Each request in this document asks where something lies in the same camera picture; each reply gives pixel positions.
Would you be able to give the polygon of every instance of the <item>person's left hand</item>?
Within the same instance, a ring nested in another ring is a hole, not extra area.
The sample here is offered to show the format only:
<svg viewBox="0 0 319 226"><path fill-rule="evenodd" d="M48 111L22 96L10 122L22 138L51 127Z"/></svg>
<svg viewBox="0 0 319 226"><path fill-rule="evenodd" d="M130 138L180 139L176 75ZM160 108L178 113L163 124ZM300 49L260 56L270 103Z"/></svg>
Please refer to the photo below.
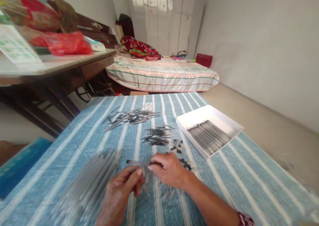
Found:
<svg viewBox="0 0 319 226"><path fill-rule="evenodd" d="M143 183L143 169L138 166L126 167L111 179L106 187L103 207L96 226L121 225L131 192L134 191L137 198L141 194Z"/></svg>

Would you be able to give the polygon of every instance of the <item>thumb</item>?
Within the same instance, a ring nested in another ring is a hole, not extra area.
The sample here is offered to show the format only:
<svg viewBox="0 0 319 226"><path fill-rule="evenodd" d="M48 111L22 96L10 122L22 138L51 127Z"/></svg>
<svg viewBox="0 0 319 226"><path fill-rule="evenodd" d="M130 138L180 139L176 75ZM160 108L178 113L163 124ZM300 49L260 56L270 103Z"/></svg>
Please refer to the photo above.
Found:
<svg viewBox="0 0 319 226"><path fill-rule="evenodd" d="M143 173L143 168L138 168L127 180L125 183L125 187L129 188L130 191L132 188L136 185L136 183L139 181L141 175Z"/></svg>
<svg viewBox="0 0 319 226"><path fill-rule="evenodd" d="M148 169L153 172L158 177L161 177L164 173L164 169L158 164L152 164L148 166Z"/></svg>

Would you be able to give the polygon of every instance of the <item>table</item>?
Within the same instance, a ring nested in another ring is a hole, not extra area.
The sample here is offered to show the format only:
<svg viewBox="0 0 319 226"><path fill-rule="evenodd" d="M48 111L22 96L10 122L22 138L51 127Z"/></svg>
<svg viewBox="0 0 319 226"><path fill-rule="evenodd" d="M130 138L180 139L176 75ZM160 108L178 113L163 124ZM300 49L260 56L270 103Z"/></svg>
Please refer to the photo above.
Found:
<svg viewBox="0 0 319 226"><path fill-rule="evenodd" d="M151 103L161 116L137 125L103 132L102 121L111 111L128 111ZM0 206L0 226L54 225L50 212L65 187L83 165L99 151L116 151L117 172L126 160L149 161L167 146L142 144L146 129L167 124L175 128L173 139L183 140L179 158L195 163L197 177L233 208L247 213L256 225L291 225L318 220L311 212L318 197L297 182L247 135L240 133L211 159L205 161L177 127L176 117L207 105L198 93L158 94L94 98L56 139ZM149 195L131 195L123 225L205 225L197 207L186 194L161 202L165 191L157 177L150 177Z"/></svg>
<svg viewBox="0 0 319 226"><path fill-rule="evenodd" d="M38 106L48 101L72 121L80 111L68 95L105 71L115 53L107 49L90 55L42 55L43 63L17 65L0 55L0 101L57 138L63 129Z"/></svg>

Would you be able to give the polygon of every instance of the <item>red floral blanket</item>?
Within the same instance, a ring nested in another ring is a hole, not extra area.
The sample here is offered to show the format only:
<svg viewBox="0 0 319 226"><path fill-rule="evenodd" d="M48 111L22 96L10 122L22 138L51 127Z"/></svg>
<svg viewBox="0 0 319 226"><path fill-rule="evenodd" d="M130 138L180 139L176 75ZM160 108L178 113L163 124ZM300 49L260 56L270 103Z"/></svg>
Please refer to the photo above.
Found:
<svg viewBox="0 0 319 226"><path fill-rule="evenodd" d="M149 60L160 60L161 55L152 46L138 41L131 36L123 36L121 43L127 48L132 57L147 58Z"/></svg>

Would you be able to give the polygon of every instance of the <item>concrete floor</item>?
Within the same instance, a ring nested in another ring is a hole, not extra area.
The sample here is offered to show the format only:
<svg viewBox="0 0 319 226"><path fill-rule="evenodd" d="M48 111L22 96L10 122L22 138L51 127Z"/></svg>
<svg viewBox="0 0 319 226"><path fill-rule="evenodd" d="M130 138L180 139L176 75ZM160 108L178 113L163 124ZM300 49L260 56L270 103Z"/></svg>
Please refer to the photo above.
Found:
<svg viewBox="0 0 319 226"><path fill-rule="evenodd" d="M292 176L319 195L319 135L223 84L200 93Z"/></svg>

